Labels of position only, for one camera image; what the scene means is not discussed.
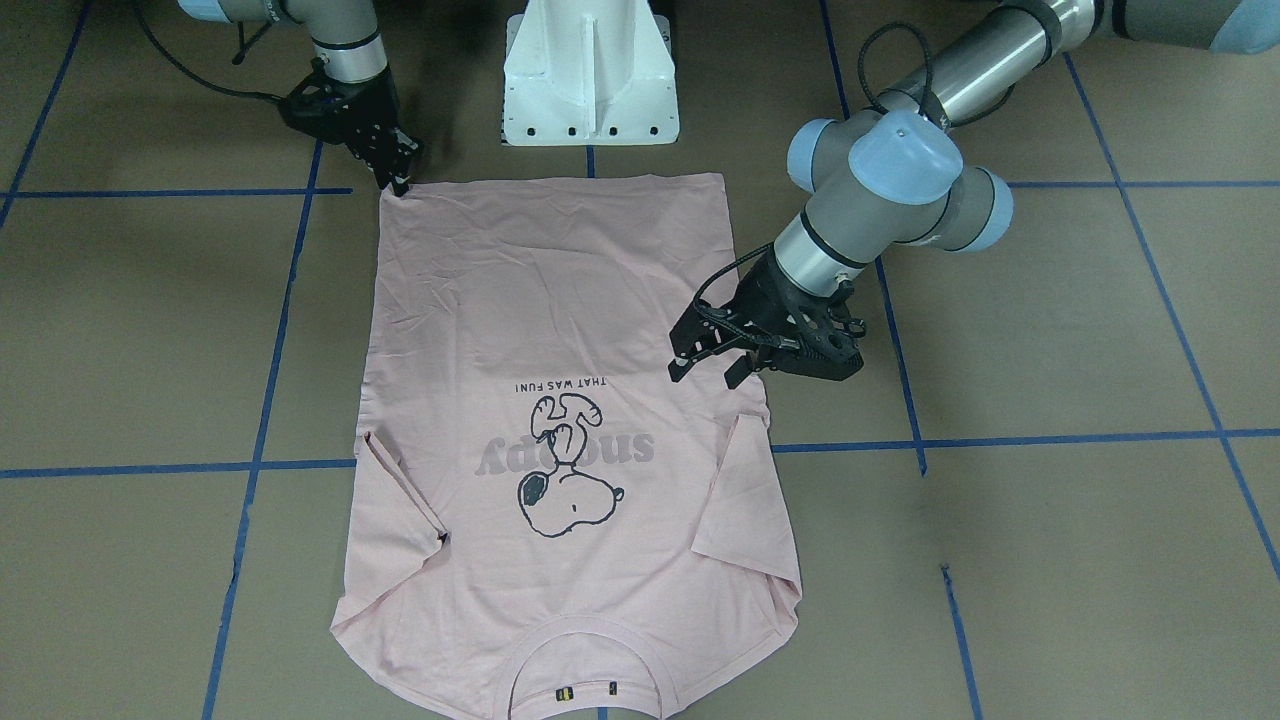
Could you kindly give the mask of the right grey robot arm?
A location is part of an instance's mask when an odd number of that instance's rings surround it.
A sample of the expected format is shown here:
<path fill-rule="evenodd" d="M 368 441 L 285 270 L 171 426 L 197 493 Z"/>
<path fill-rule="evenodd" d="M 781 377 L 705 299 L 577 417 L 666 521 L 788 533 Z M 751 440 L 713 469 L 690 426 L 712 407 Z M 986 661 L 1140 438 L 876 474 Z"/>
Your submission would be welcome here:
<path fill-rule="evenodd" d="M 310 73 L 285 96 L 264 100 L 292 129 L 347 147 L 381 190 L 402 196 L 422 151 L 401 124 L 401 105 L 370 1 L 182 1 L 197 20 L 301 27 L 314 49 Z"/>

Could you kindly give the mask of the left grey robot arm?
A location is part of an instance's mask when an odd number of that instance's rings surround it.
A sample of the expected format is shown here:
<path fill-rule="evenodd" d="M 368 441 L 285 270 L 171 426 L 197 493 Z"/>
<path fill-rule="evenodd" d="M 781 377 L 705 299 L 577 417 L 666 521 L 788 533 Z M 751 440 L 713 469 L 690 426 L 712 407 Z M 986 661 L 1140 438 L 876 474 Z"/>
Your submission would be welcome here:
<path fill-rule="evenodd" d="M 1011 224 L 1012 193 L 969 167 L 952 129 L 1000 109 L 1014 86 L 1096 35 L 1212 53 L 1277 44 L 1275 1 L 1001 1 L 922 67 L 846 120 L 806 123 L 788 146 L 808 201 L 777 238 L 748 254 L 721 305 L 695 293 L 669 333 L 669 378 L 728 351 L 730 388 L 772 370 L 845 380 L 861 369 L 867 328 L 849 311 L 858 275 L 893 246 L 975 252 Z"/>

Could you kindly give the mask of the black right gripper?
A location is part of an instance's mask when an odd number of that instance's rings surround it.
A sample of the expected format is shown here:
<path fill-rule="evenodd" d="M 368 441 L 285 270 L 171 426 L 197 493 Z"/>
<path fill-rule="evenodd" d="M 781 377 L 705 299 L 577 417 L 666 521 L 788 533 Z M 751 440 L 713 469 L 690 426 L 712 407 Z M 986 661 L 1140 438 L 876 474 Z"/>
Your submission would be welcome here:
<path fill-rule="evenodd" d="M 392 170 L 389 187 L 396 197 L 411 190 L 410 169 L 421 143 L 401 127 L 389 69 L 348 83 L 332 78 L 323 63 L 314 60 L 311 72 L 278 102 L 276 110 L 292 129 L 347 147 L 370 170 Z"/>

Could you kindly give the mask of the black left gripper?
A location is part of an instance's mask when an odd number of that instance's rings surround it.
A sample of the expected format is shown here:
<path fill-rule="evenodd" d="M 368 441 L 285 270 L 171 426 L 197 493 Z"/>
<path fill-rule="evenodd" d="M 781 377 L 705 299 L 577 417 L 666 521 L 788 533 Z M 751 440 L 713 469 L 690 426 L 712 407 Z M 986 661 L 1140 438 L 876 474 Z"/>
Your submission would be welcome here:
<path fill-rule="evenodd" d="M 728 302 L 703 299 L 749 260 L 754 264 Z M 849 313 L 852 292 L 850 275 L 838 273 L 833 296 L 810 295 L 785 275 L 771 250 L 754 250 L 704 281 L 690 302 L 690 325 L 671 329 L 669 379 L 678 383 L 701 360 L 741 348 L 745 354 L 724 370 L 728 389 L 760 370 L 846 380 L 864 368 L 859 341 L 867 334 L 865 322 Z"/>

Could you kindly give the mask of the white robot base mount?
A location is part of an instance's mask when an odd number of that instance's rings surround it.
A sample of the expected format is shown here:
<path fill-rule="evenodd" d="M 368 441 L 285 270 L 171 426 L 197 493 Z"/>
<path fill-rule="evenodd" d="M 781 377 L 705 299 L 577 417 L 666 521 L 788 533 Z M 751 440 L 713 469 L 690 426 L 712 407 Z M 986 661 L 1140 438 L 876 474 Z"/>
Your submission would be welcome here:
<path fill-rule="evenodd" d="M 503 70 L 511 146 L 678 140 L 669 20 L 648 1 L 530 1 L 506 23 Z"/>

